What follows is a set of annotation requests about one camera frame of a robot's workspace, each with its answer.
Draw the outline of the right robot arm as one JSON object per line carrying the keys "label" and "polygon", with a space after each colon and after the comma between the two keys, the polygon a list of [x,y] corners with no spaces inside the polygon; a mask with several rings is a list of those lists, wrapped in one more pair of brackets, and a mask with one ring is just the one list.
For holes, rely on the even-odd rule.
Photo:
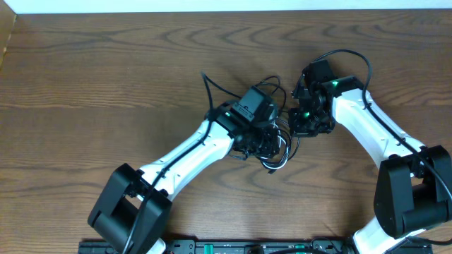
{"label": "right robot arm", "polygon": [[433,245],[418,235],[451,220],[451,156],[408,135],[374,102],[353,75],[339,78],[325,59],[311,62],[292,96],[290,133],[298,138],[329,134],[344,126],[379,172],[374,218],[343,245],[343,253],[391,253],[404,243]]}

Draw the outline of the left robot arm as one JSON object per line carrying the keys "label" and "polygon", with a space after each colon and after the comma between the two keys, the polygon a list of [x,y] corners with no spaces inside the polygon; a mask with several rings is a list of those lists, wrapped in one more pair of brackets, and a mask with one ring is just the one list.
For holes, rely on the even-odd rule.
{"label": "left robot arm", "polygon": [[180,191],[231,150],[273,157],[277,131],[270,125],[277,115],[271,96],[255,86],[237,101],[211,107],[195,133],[159,160],[115,169],[88,224],[118,253],[164,253],[162,234]]}

